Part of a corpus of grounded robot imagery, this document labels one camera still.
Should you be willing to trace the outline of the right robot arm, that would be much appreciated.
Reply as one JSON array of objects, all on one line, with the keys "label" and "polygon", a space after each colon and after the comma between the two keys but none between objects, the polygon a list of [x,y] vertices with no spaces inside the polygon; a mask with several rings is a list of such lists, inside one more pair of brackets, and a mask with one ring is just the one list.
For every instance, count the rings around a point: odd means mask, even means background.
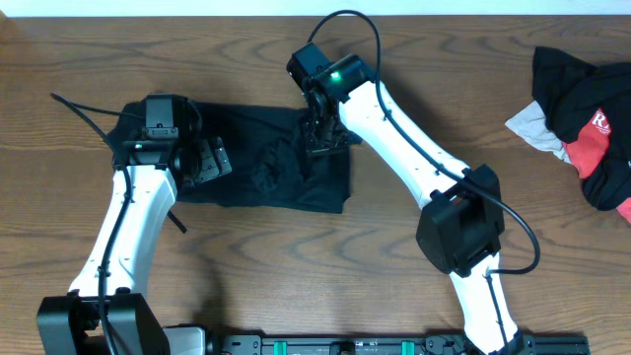
[{"label": "right robot arm", "polygon": [[320,150],[343,133],[356,135],[408,188],[421,210],[417,244],[451,278],[468,341],[483,354],[515,352],[520,334],[500,281],[499,237],[510,209],[495,173],[473,170],[435,143],[357,55],[333,62],[319,52],[294,53],[287,71],[308,101],[307,132]]}]

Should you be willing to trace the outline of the black pants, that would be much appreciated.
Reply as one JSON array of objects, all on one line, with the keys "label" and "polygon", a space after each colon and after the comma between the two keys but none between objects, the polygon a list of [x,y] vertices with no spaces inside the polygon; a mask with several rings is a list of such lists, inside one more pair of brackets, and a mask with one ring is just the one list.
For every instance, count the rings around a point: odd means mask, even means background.
[{"label": "black pants", "polygon": [[196,105],[202,138],[218,136],[232,171],[176,200],[222,207],[282,207],[340,214],[350,197],[351,158],[347,147],[309,156],[301,133],[306,109],[274,106]]}]

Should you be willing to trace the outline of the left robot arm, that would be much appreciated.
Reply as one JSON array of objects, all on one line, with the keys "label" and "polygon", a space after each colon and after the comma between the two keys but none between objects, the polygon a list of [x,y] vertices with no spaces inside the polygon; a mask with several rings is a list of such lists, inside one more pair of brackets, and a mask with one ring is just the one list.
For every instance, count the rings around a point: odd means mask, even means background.
[{"label": "left robot arm", "polygon": [[95,246],[64,296],[46,297],[36,322],[47,354],[205,354],[200,325],[162,326],[147,302],[162,227],[181,189],[232,169],[218,137],[128,140],[113,161],[107,213]]}]

